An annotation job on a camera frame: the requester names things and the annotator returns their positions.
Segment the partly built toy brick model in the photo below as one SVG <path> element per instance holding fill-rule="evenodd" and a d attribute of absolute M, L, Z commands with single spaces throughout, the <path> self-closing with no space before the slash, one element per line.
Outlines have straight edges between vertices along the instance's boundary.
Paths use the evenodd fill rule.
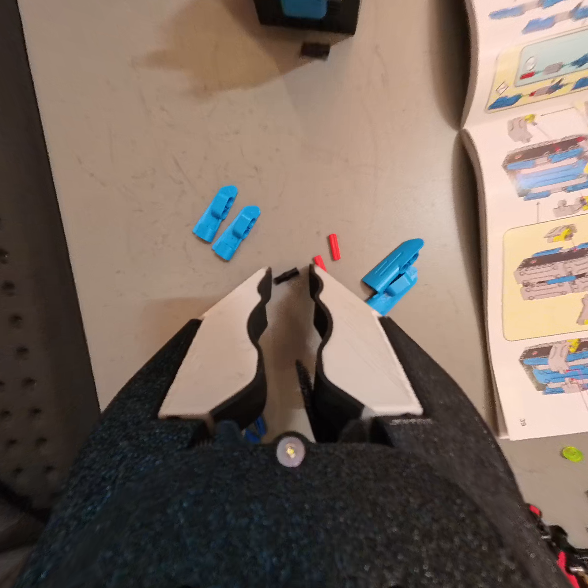
<path fill-rule="evenodd" d="M 261 25 L 354 35 L 362 1 L 254 1 Z"/>

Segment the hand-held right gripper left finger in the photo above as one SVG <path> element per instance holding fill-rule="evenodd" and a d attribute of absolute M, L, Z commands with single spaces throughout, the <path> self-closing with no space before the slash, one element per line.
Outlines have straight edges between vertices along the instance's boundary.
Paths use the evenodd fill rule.
<path fill-rule="evenodd" d="M 271 268 L 262 267 L 201 315 L 159 419 L 257 418 L 266 402 L 259 338 L 267 327 L 271 290 Z"/>

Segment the black dotted rubber mat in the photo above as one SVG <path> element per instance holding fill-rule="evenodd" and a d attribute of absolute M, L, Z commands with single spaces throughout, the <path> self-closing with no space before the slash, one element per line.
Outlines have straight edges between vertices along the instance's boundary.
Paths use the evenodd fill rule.
<path fill-rule="evenodd" d="M 37 540 L 99 403 L 17 1 L 1 1 L 1 551 Z"/>

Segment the small blue panel piece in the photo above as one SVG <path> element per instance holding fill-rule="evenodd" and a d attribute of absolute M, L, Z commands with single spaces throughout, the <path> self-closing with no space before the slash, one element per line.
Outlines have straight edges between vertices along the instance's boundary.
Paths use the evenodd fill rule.
<path fill-rule="evenodd" d="M 384 293 L 397 281 L 413 285 L 416 280 L 415 263 L 423 246 L 421 238 L 402 242 L 364 275 L 362 282 L 376 293 Z"/>
<path fill-rule="evenodd" d="M 408 267 L 404 272 L 397 273 L 393 279 L 386 283 L 382 290 L 366 300 L 366 304 L 380 316 L 387 316 L 401 299 L 415 286 L 417 282 L 417 268 Z"/>
<path fill-rule="evenodd" d="M 238 188 L 236 186 L 221 187 L 195 224 L 192 234 L 204 242 L 212 242 L 224 219 L 228 216 L 237 195 Z"/>
<path fill-rule="evenodd" d="M 239 246 L 250 234 L 260 214 L 261 209 L 255 205 L 241 209 L 231 224 L 213 243 L 214 253 L 226 262 L 231 261 Z"/>

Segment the scatter of small pins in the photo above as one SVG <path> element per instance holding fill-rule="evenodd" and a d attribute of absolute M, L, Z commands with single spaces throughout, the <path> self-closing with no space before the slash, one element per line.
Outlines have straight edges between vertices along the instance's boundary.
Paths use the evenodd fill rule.
<path fill-rule="evenodd" d="M 568 533 L 558 525 L 548 525 L 541 510 L 526 504 L 540 536 L 556 557 L 557 565 L 572 587 L 587 587 L 587 548 L 577 548 L 569 542 Z"/>

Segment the open instruction booklet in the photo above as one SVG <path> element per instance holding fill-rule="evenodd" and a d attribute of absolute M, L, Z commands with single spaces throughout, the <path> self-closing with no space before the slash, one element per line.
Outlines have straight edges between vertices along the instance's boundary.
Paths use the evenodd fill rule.
<path fill-rule="evenodd" d="M 587 431 L 587 1 L 465 1 L 462 136 L 509 440 Z"/>

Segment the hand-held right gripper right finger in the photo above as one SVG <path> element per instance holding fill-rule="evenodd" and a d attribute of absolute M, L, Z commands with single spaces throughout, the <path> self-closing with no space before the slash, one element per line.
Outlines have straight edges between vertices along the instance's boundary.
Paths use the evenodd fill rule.
<path fill-rule="evenodd" d="M 421 417 L 423 408 L 396 355 L 383 317 L 325 270 L 309 268 L 320 335 L 315 406 L 329 420 Z"/>

